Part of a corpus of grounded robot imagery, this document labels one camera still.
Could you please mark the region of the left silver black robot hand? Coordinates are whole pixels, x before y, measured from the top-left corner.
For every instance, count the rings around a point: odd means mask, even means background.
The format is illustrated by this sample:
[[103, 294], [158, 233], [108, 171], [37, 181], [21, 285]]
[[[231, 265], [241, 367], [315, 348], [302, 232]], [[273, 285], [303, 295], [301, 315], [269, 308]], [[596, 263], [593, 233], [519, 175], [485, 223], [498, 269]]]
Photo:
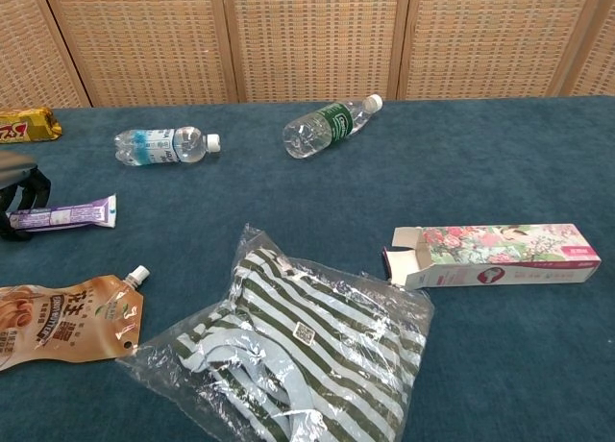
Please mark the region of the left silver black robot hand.
[[0, 238], [27, 241], [31, 236], [12, 227], [6, 212], [16, 191], [22, 188], [18, 210], [44, 208], [51, 192], [50, 180], [38, 169], [34, 158], [0, 150]]

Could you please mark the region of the purple white toothpaste tube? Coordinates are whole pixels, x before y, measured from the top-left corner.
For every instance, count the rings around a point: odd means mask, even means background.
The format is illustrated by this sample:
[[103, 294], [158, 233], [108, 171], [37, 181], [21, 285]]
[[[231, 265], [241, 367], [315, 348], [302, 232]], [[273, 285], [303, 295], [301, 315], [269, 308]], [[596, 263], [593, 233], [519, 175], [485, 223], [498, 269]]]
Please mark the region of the purple white toothpaste tube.
[[116, 195], [89, 203], [30, 210], [16, 210], [7, 214], [11, 226], [29, 233], [50, 232], [87, 226], [115, 227]]

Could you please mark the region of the floral carton box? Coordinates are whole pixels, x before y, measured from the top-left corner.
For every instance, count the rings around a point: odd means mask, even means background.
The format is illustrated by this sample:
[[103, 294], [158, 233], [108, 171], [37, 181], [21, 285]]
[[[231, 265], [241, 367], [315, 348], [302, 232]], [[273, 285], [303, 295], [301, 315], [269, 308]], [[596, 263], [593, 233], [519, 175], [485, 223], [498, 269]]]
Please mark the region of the floral carton box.
[[573, 224], [398, 227], [383, 259], [408, 289], [579, 283], [602, 263]]

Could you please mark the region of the gold snack package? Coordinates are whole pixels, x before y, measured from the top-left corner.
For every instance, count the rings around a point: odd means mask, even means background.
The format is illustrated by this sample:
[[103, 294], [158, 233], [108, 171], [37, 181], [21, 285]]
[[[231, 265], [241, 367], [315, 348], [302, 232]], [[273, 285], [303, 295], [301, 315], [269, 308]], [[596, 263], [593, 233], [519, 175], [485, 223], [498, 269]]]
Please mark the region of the gold snack package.
[[51, 109], [0, 110], [0, 144], [52, 141], [62, 136], [62, 126]]

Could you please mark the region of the clear bottle blue label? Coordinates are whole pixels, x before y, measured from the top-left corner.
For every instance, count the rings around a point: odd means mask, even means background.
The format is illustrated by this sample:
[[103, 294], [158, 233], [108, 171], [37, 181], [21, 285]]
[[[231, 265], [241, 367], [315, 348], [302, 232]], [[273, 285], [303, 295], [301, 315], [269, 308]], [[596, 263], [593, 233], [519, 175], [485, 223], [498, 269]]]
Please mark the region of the clear bottle blue label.
[[196, 163], [221, 151], [218, 134], [203, 134], [192, 126], [174, 129], [128, 130], [115, 136], [115, 157], [128, 166]]

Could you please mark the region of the brown spout pouch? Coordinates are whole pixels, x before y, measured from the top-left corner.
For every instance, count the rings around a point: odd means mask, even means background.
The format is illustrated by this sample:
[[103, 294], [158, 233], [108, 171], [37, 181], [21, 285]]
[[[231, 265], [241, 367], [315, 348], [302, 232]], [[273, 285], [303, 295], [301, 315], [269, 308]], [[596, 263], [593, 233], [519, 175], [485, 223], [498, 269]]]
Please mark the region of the brown spout pouch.
[[99, 276], [65, 288], [0, 287], [0, 371], [34, 360], [71, 363], [123, 357], [138, 346], [149, 277]]

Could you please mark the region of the clear bottle green label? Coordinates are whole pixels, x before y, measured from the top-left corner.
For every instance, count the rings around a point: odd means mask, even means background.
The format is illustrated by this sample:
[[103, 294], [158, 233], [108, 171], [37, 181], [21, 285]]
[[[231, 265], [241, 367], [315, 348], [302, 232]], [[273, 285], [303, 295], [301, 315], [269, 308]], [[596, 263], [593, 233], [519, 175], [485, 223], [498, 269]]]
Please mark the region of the clear bottle green label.
[[294, 159], [311, 157], [360, 131], [382, 106], [378, 94], [360, 101], [330, 103], [289, 122], [283, 128], [284, 148]]

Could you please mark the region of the woven bamboo folding screen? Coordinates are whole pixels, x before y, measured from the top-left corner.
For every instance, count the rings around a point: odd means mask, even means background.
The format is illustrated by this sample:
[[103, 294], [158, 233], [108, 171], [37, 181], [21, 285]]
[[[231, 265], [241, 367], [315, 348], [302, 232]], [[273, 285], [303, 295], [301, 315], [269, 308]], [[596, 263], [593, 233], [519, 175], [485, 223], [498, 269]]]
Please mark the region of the woven bamboo folding screen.
[[615, 0], [0, 0], [0, 109], [615, 96]]

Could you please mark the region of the striped cloth in plastic bag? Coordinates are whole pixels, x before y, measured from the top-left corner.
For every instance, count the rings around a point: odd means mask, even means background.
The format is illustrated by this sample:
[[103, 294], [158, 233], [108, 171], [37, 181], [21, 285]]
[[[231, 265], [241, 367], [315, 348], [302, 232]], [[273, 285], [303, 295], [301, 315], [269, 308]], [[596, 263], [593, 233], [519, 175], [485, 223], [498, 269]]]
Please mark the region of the striped cloth in plastic bag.
[[246, 226], [224, 297], [122, 365], [219, 442], [401, 442], [433, 310]]

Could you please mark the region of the teal table cover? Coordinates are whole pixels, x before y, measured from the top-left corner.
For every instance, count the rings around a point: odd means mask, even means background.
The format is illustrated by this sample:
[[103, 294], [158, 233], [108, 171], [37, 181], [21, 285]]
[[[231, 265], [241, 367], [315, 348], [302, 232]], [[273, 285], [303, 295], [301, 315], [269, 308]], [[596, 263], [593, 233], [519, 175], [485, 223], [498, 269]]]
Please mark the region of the teal table cover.
[[[306, 104], [64, 109], [19, 144], [50, 203], [112, 194], [114, 229], [0, 240], [0, 286], [64, 287], [139, 265], [141, 339], [223, 297], [245, 225], [290, 256], [383, 278], [401, 226], [573, 223], [602, 263], [581, 284], [434, 289], [404, 442], [615, 442], [615, 97], [387, 102], [306, 160], [283, 127]], [[128, 166], [116, 135], [192, 126], [221, 151]]]

